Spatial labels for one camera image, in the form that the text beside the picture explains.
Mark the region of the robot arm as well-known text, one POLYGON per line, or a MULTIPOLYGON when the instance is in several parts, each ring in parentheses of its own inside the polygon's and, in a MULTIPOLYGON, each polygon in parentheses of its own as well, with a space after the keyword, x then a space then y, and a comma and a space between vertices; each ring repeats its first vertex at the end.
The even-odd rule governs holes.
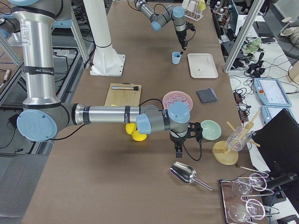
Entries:
MULTIPOLYGON (((83 106, 62 103, 56 96, 52 57, 51 27, 57 19, 71 15, 71 1, 9 0, 13 16, 21 28, 27 98, 17 118, 19 132, 28 140, 54 140, 57 133, 72 125, 92 123, 136 123, 141 134, 169 131, 175 143, 176 157, 182 157, 182 144, 190 136, 190 110, 176 102, 169 109, 154 106, 83 106)), ((112 46, 103 0, 84 0, 84 6, 96 45, 92 75, 121 76, 125 55, 112 46)), ((155 30, 173 21, 177 37, 185 50, 187 22, 181 6, 168 6, 162 15, 155 14, 146 0, 135 0, 155 30)))
POLYGON ((181 6, 165 6, 163 4, 157 3, 157 5, 161 5, 164 7, 164 12, 158 14, 155 11, 155 7, 152 8, 146 0, 134 0, 134 6, 132 7, 127 1, 128 6, 131 7, 133 10, 141 12, 147 19, 149 19, 151 23, 151 27, 155 31, 159 31, 164 27, 168 22, 173 22, 174 29, 178 41, 181 45, 182 50, 186 50, 188 41, 186 39, 187 30, 189 29, 188 22, 185 19, 185 11, 181 6))

